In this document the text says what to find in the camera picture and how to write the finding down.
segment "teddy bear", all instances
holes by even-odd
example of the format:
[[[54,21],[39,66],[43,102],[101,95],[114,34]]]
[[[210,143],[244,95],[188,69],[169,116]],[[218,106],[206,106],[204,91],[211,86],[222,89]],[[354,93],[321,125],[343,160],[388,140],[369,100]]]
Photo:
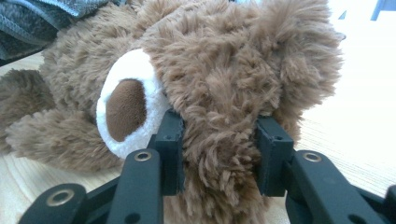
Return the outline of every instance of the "teddy bear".
[[[185,190],[169,223],[265,223],[254,167],[259,115],[299,139],[334,92],[342,37],[326,0],[111,3],[62,30],[39,71],[0,80],[0,148],[92,172],[144,148],[164,111],[183,119]]]

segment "wooden table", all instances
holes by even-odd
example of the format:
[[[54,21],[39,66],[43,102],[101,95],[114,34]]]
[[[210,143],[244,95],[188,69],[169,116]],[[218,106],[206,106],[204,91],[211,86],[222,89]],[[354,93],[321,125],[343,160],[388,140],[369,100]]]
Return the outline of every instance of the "wooden table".
[[[367,22],[342,43],[345,64],[334,97],[304,113],[298,149],[327,155],[354,185],[384,196],[396,184],[396,27]],[[39,55],[0,68],[37,68]],[[0,223],[16,223],[35,198],[53,186],[79,183],[95,189],[119,174],[71,173],[13,154],[0,157]],[[274,201],[271,223],[288,223],[282,199]]]

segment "gray cloth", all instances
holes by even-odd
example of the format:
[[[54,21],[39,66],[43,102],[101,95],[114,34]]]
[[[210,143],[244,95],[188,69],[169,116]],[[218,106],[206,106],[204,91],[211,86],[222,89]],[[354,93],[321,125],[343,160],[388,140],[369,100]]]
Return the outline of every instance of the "gray cloth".
[[[44,4],[37,0],[6,0],[9,3],[20,5],[27,7],[32,10],[35,14],[39,15],[57,30],[61,30],[62,28],[68,26],[73,20],[71,15],[62,9],[53,6]]]
[[[0,0],[0,60],[28,55],[110,0]],[[122,4],[125,0],[112,0]]]
[[[33,45],[46,45],[57,30],[27,7],[0,2],[0,30]]]
[[[0,59],[9,60],[42,49],[38,45],[27,44],[0,31]]]
[[[59,7],[76,18],[81,18],[95,11],[108,0],[36,0]]]

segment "fluffy fur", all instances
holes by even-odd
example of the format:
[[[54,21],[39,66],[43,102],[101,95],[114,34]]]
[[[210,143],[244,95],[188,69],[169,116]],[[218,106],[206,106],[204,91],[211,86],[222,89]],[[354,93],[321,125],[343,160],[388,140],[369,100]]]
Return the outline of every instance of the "fluffy fur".
[[[105,148],[94,135],[95,100],[111,64],[130,49],[143,48],[186,124],[186,190],[165,198],[166,220],[263,223],[266,199],[253,174],[260,159],[255,120],[273,115],[297,140],[303,110],[333,94],[340,68],[340,38],[329,24],[326,0],[263,2],[141,0],[132,8],[104,7],[60,34],[44,54],[40,74],[56,109],[14,123],[7,142],[36,160],[51,155],[47,162],[65,168],[114,163],[109,153],[103,153],[105,160],[90,161],[96,166],[84,163],[96,153],[93,148]],[[31,139],[39,139],[41,130],[63,139],[71,127],[94,136],[64,140],[71,146],[86,143],[80,157],[73,148],[66,151],[76,155],[56,157],[46,140]],[[26,140],[17,140],[23,134]],[[37,147],[29,149],[32,144]]]

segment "brown fur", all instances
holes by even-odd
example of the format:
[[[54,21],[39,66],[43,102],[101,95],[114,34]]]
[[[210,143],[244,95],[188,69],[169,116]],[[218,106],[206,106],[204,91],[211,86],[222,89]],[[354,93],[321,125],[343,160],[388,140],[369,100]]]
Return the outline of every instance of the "brown fur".
[[[50,90],[34,70],[11,70],[0,77],[0,152],[8,153],[6,128],[26,114],[54,107]]]
[[[64,31],[47,50],[41,74],[57,109],[14,123],[7,141],[16,150],[34,143],[29,153],[61,167],[113,163],[92,123],[94,102],[111,64],[142,47],[186,124],[186,190],[165,198],[166,220],[263,223],[266,199],[252,172],[260,159],[255,121],[273,115],[298,139],[303,111],[333,94],[340,39],[328,22],[326,3],[142,0],[132,2],[132,9],[108,5]],[[67,131],[72,129],[76,136]],[[50,143],[37,137],[43,133],[51,135]],[[17,141],[22,134],[30,136],[23,143]],[[73,149],[78,144],[87,151]],[[61,158],[57,146],[63,148]],[[91,167],[84,161],[96,153],[93,148],[105,160],[90,161],[96,165]]]
[[[146,115],[143,84],[134,79],[120,82],[106,104],[106,123],[111,137],[124,141],[126,136],[144,124]]]

